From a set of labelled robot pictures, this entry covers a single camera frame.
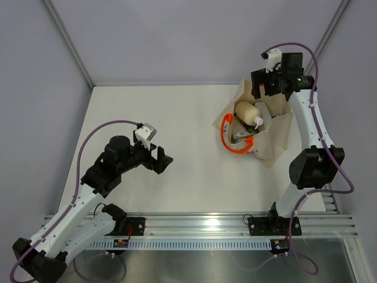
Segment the white box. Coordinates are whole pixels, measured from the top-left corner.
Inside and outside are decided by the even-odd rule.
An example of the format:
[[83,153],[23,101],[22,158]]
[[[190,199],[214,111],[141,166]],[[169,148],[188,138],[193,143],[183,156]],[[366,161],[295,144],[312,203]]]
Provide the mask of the white box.
[[261,118],[263,120],[271,120],[272,119],[272,115],[267,107],[267,104],[265,102],[256,102],[255,105],[254,105],[259,111],[260,111],[260,114],[261,114]]

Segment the cream pump bottle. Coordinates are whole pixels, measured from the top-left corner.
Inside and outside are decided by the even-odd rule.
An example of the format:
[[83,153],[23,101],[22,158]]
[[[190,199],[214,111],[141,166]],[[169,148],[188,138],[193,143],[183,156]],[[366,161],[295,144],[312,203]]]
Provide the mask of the cream pump bottle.
[[235,113],[245,124],[256,129],[264,123],[260,110],[249,102],[240,102],[235,108]]

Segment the green dish soap bottle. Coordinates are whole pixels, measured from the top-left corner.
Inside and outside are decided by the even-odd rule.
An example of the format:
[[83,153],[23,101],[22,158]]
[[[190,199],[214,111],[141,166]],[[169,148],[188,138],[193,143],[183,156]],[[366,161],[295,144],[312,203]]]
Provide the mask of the green dish soap bottle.
[[246,124],[241,118],[237,118],[237,120],[241,123],[241,125],[246,129],[246,131],[248,133],[250,133],[251,135],[255,135],[257,133],[259,133],[259,130],[255,128],[255,126],[251,126],[251,125],[248,125]]

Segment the silver tube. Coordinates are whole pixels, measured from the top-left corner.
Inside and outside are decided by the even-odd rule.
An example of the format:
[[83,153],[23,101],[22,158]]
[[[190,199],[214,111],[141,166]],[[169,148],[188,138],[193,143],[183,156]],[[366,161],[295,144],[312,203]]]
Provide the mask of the silver tube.
[[249,137],[253,137],[254,133],[249,133],[248,131],[241,131],[233,135],[233,141],[234,143],[240,143],[243,142],[245,139],[248,139]]

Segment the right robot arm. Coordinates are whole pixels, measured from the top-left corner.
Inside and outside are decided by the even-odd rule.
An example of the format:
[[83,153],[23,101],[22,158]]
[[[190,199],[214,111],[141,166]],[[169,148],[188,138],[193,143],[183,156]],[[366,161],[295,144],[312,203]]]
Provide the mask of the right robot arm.
[[313,193],[332,182],[345,152],[329,137],[318,107],[315,79],[305,75],[300,52],[275,48],[261,54],[266,68],[251,73],[252,95],[260,98],[259,87],[272,97],[283,94],[296,116],[302,151],[289,166],[290,183],[267,215],[248,218],[251,236],[299,236],[297,214]]

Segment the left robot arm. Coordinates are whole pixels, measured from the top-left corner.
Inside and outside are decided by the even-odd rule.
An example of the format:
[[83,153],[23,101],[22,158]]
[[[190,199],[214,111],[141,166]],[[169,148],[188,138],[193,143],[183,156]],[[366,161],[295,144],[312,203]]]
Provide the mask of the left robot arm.
[[37,282],[57,282],[67,266],[98,238],[120,235],[127,227],[127,214],[114,204],[96,218],[79,226],[84,217],[121,183],[121,176],[140,165],[163,173],[173,158],[164,149],[125,136],[112,137],[104,151],[82,177],[77,191],[58,213],[29,239],[19,238],[12,249],[17,264]]

